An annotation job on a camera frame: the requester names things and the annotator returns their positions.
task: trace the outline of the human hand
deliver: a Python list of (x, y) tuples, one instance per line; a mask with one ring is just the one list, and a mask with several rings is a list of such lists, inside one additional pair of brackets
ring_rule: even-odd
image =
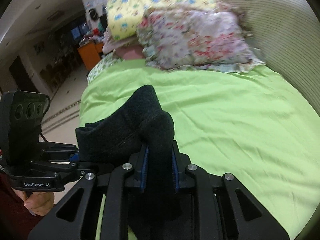
[(27, 193), (13, 189), (15, 194), (21, 198), (23, 205), (39, 216), (45, 216), (53, 208), (54, 193), (53, 192), (33, 192), (28, 198)]

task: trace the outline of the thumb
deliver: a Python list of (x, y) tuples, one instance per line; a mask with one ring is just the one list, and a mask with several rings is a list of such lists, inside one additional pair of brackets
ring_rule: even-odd
[(13, 191), (15, 192), (15, 194), (21, 198), (23, 201), (26, 201), (27, 200), (27, 193), (24, 192), (24, 191), (21, 191), (21, 190), (16, 190), (16, 189), (13, 189)]

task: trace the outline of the striped headboard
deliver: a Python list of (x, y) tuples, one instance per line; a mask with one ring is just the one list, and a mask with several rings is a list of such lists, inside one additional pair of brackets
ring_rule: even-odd
[(320, 22), (306, 0), (223, 0), (241, 6), (267, 66), (320, 115)]

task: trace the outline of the black sock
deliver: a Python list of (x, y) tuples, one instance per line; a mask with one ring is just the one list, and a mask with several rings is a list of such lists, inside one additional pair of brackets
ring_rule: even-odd
[(140, 87), (111, 116), (76, 129), (80, 160), (114, 166), (127, 162), (142, 146), (140, 124), (158, 110), (161, 106), (154, 88)]
[(152, 193), (173, 193), (174, 123), (171, 115), (163, 110), (156, 111), (141, 123), (139, 134), (149, 148), (146, 190)]

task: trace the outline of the floral pillow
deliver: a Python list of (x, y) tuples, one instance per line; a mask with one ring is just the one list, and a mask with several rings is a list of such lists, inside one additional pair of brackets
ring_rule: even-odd
[(182, 66), (218, 68), (233, 66), (248, 72), (261, 62), (244, 40), (238, 17), (228, 11), (199, 10), (183, 5), (153, 8), (138, 26), (139, 43), (149, 65), (161, 69)]

